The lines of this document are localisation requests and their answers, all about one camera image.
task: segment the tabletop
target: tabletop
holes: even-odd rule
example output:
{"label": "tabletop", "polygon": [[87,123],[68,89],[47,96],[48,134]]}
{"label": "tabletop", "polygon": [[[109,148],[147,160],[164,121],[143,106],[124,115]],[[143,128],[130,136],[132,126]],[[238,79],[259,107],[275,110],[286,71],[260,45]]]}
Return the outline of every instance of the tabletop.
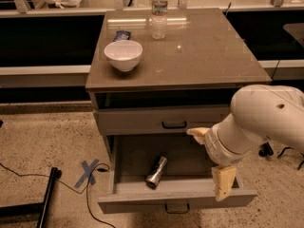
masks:
{"label": "tabletop", "polygon": [[[220,9],[168,11],[163,40],[151,35],[150,10],[108,11],[86,81],[87,91],[149,91],[240,87],[271,79]],[[117,30],[142,45],[139,64],[120,72],[104,49]]]}

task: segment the floor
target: floor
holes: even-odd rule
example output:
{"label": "floor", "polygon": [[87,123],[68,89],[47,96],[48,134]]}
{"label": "floor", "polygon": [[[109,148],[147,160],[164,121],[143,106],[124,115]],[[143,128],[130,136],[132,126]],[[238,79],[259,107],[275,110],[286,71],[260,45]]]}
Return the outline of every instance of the floor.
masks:
{"label": "floor", "polygon": [[[107,163],[109,159],[88,102],[53,104],[0,104],[0,162],[19,174],[48,175],[55,166],[62,170],[60,181],[81,191],[86,180],[82,163]],[[97,204],[106,193],[108,173],[94,173],[88,200],[98,219],[119,228],[181,227],[303,227],[304,166],[297,170],[302,156],[289,150],[276,156],[284,146],[272,142],[271,158],[252,150],[238,165],[244,188],[257,190],[246,207],[191,210],[184,215],[165,212],[105,215]],[[0,168],[0,206],[43,200],[48,179],[17,177]],[[0,218],[0,227],[35,227],[33,217]],[[56,182],[47,218],[47,227],[110,227],[95,220],[86,206],[86,193],[76,194]]]}

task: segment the closed drawer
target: closed drawer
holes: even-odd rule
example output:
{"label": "closed drawer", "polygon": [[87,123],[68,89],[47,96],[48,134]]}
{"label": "closed drawer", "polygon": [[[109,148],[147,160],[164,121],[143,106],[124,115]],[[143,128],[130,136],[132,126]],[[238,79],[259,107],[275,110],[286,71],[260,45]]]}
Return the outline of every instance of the closed drawer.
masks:
{"label": "closed drawer", "polygon": [[108,135],[181,132],[193,127],[211,127],[221,122],[227,105],[146,107],[95,110],[100,133]]}
{"label": "closed drawer", "polygon": [[[156,189],[145,177],[159,156],[168,159]],[[256,195],[236,178],[228,199],[215,200],[211,167],[205,148],[185,134],[115,136],[109,192],[98,202],[105,214],[246,206]]]}

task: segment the water bottle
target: water bottle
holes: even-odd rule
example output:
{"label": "water bottle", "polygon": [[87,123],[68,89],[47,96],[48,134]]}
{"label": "water bottle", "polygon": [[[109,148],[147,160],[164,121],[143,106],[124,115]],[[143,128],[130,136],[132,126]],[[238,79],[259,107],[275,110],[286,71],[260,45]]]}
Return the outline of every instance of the water bottle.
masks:
{"label": "water bottle", "polygon": [[163,39],[167,31],[168,0],[152,0],[152,37]]}

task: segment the white bowl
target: white bowl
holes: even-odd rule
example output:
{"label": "white bowl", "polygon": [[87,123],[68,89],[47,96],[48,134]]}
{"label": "white bowl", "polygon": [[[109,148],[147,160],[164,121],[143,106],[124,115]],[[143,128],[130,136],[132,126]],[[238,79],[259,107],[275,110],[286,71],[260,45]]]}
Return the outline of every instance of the white bowl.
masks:
{"label": "white bowl", "polygon": [[121,40],[107,45],[104,54],[112,66],[120,71],[127,72],[140,62],[143,47],[134,41]]}

